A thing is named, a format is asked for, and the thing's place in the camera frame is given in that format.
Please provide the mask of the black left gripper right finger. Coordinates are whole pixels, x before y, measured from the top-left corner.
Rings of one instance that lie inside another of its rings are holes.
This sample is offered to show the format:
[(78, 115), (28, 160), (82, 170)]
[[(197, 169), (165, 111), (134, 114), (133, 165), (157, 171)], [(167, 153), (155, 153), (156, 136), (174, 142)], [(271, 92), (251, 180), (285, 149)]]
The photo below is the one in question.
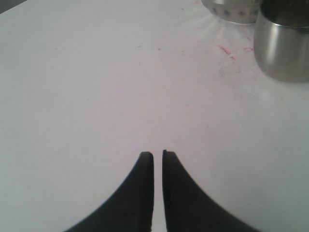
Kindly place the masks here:
[(162, 154), (162, 191), (168, 232), (254, 232), (213, 201), (192, 179), (175, 152)]

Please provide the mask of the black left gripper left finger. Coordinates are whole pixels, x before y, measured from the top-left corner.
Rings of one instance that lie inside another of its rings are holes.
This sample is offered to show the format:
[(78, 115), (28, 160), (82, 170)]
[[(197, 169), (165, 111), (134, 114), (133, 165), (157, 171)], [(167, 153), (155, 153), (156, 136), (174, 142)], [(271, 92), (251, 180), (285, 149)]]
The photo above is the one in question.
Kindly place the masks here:
[(154, 158), (142, 152), (119, 188), (69, 232), (150, 232), (154, 209)]

